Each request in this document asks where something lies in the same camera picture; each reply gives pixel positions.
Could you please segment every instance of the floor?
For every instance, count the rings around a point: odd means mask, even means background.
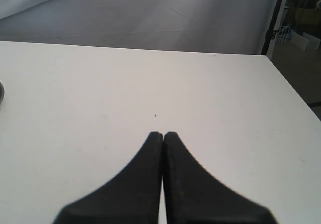
[[[301,50],[290,42],[276,43],[272,62],[305,102],[321,101],[321,48]],[[321,120],[321,106],[312,110]]]

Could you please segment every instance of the white tabletop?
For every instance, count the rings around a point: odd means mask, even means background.
[[[321,123],[265,56],[0,42],[0,57],[1,224],[51,223],[150,131],[178,132],[280,224],[321,222]]]

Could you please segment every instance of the gray backdrop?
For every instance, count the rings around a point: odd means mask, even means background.
[[[0,40],[260,54],[276,0],[51,0],[0,20]]]

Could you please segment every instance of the dark round object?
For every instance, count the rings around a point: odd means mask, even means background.
[[[2,86],[2,84],[0,83],[0,104],[2,102],[2,99],[4,98],[4,95],[5,95],[5,89]]]

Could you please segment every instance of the white table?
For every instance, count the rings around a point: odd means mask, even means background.
[[[0,56],[1,224],[51,223],[150,131],[178,132],[280,224],[321,222],[321,123],[265,56],[16,42]]]

